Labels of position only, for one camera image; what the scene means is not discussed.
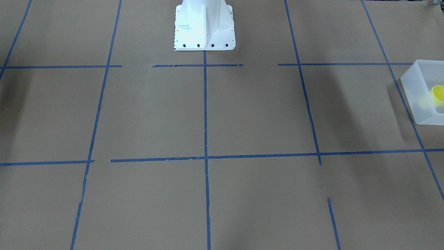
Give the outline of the yellow plastic cup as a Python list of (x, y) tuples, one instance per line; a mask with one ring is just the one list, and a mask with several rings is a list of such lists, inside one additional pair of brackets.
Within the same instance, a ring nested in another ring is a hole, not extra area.
[(437, 84), (430, 90), (430, 95), (435, 108), (444, 105), (444, 86)]

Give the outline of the clear plastic bin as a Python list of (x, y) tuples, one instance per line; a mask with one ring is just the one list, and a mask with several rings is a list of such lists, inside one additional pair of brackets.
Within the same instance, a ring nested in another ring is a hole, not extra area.
[(435, 86), (443, 85), (444, 62), (416, 60), (401, 76), (410, 110), (419, 125), (443, 125), (443, 102), (432, 95)]

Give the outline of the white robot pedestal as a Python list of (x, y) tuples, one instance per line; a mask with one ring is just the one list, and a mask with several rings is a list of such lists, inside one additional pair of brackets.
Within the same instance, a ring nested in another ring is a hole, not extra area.
[(184, 0), (176, 6), (175, 14), (174, 50), (236, 48), (233, 8), (225, 0)]

